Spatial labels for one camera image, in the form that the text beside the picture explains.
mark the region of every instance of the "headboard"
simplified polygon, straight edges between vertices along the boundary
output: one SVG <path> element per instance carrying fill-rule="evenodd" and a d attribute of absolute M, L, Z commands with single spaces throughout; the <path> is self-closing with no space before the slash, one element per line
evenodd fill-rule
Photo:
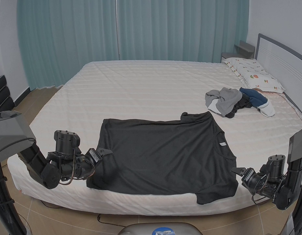
<path fill-rule="evenodd" d="M 255 59 L 280 81 L 286 97 L 302 112 L 302 55 L 259 34 Z"/>

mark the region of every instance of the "gray headboard frame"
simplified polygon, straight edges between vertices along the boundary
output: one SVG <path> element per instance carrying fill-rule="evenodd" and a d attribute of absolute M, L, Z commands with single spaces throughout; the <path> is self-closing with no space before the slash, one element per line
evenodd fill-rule
<path fill-rule="evenodd" d="M 255 59 L 258 59 L 258 53 L 259 53 L 259 46 L 260 46 L 260 40 L 262 39 L 265 39 L 271 43 L 273 43 L 274 45 L 277 45 L 278 47 L 286 50 L 287 52 L 293 54 L 295 57 L 299 58 L 300 60 L 302 60 L 302 55 L 298 52 L 296 52 L 295 50 L 289 48 L 288 46 L 270 38 L 270 37 L 267 37 L 263 34 L 259 34 L 258 35 L 258 43 L 257 43 L 257 49 L 256 49 L 256 53 L 255 53 Z M 285 96 L 287 97 L 287 99 L 302 113 L 302 110 L 293 102 L 293 100 L 284 92 Z"/>

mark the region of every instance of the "wall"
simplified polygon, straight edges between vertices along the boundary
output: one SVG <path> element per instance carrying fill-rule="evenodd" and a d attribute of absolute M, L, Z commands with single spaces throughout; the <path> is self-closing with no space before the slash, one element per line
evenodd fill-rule
<path fill-rule="evenodd" d="M 15 101 L 28 87 L 17 34 L 17 0 L 0 0 L 0 75 Z"/>
<path fill-rule="evenodd" d="M 247 42 L 259 33 L 302 54 L 302 0 L 250 0 Z"/>

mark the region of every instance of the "blue logo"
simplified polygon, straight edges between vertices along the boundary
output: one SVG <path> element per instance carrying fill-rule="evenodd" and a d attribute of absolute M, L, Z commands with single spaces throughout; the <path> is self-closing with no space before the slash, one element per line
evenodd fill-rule
<path fill-rule="evenodd" d="M 152 235 L 176 235 L 175 232 L 171 228 L 160 227 L 156 228 Z"/>

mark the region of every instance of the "baseboard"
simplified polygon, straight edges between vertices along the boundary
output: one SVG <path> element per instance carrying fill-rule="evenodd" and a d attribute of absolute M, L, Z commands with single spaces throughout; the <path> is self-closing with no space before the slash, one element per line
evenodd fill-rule
<path fill-rule="evenodd" d="M 31 92 L 30 88 L 28 87 L 14 102 L 15 107 L 20 104 L 20 102 Z"/>

